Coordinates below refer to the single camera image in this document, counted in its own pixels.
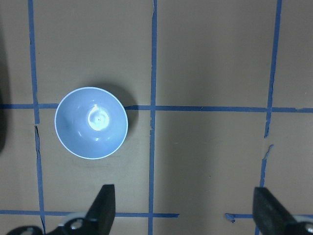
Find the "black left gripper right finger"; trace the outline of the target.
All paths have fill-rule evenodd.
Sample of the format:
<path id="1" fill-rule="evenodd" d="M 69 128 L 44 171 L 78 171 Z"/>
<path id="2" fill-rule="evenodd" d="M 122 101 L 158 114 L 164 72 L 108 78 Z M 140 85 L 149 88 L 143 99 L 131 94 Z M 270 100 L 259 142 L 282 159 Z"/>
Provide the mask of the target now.
<path id="1" fill-rule="evenodd" d="M 253 220 L 263 235 L 311 235 L 313 219 L 291 215 L 267 188 L 255 187 Z"/>

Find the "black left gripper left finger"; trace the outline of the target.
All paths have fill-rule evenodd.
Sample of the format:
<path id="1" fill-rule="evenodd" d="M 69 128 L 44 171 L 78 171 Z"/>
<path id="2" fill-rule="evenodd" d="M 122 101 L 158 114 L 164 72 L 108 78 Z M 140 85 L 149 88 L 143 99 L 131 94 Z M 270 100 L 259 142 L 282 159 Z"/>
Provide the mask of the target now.
<path id="1" fill-rule="evenodd" d="M 85 215 L 71 216 L 50 235 L 108 235 L 115 219 L 115 187 L 103 185 Z"/>

